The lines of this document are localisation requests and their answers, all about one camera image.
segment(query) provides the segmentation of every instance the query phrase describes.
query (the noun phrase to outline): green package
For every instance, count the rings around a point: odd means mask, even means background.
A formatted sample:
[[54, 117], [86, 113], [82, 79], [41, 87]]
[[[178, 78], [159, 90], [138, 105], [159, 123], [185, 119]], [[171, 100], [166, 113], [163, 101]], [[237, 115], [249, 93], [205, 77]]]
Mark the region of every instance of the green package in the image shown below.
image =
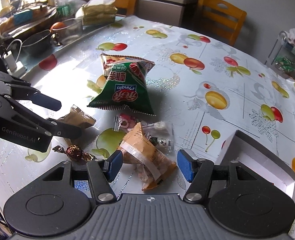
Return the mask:
[[153, 62], [123, 56], [116, 62], [109, 63], [107, 60], [103, 66], [105, 75], [108, 74], [105, 85], [101, 93], [89, 103], [89, 107], [104, 110], [129, 107], [134, 112], [154, 115], [145, 82], [147, 72], [154, 66]]

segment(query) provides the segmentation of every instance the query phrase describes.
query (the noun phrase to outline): gray wall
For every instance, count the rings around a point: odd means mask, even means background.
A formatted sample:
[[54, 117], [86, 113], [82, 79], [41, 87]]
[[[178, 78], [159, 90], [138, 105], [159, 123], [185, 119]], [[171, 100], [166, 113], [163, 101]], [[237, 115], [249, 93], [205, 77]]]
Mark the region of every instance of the gray wall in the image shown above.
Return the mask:
[[234, 45], [265, 62], [282, 30], [295, 28], [295, 0], [225, 0], [247, 12]]

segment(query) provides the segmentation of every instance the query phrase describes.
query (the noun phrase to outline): open cardboard box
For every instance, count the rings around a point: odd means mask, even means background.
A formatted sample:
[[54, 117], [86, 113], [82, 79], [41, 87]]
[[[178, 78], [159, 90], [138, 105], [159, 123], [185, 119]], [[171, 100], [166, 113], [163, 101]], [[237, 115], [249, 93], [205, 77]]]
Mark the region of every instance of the open cardboard box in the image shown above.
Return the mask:
[[243, 163], [274, 183], [295, 202], [295, 172], [278, 156], [240, 130], [225, 141], [215, 164], [228, 165], [232, 160]]

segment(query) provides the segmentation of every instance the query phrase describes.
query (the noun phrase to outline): tablecloth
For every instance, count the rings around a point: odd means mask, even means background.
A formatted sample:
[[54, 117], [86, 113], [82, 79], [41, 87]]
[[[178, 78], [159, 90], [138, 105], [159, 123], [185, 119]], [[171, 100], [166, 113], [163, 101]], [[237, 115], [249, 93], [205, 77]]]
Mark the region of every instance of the tablecloth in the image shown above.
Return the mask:
[[[227, 137], [242, 130], [267, 147], [295, 171], [295, 83], [278, 76], [255, 58], [211, 37], [183, 28], [127, 17], [54, 53], [24, 78], [42, 93], [59, 99], [58, 112], [22, 102], [42, 117], [59, 118], [75, 104], [97, 122], [82, 138], [85, 151], [111, 127], [117, 111], [87, 108], [97, 94], [87, 86], [102, 74], [99, 55], [133, 55], [155, 62], [147, 86], [156, 117], [136, 114], [147, 122], [165, 120], [174, 127], [177, 150], [215, 161]], [[63, 145], [53, 138], [51, 146]], [[0, 139], [0, 207], [39, 175], [66, 160], [52, 150], [36, 161], [28, 149]], [[152, 193], [184, 195], [189, 183], [177, 171]], [[124, 164], [111, 187], [116, 195], [142, 193], [135, 167]], [[290, 235], [295, 238], [295, 222]]]

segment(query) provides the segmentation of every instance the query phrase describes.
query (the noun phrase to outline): metal screw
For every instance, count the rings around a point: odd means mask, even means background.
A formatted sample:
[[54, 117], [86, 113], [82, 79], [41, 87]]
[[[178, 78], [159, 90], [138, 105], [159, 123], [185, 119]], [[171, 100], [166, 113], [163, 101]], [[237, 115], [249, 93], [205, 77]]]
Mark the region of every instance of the metal screw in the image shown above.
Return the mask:
[[186, 195], [186, 199], [189, 200], [189, 201], [198, 201], [202, 198], [201, 194], [199, 193], [189, 193]]
[[98, 195], [97, 198], [100, 201], [106, 202], [106, 201], [111, 201], [114, 198], [114, 196], [111, 193], [102, 193], [102, 194]]

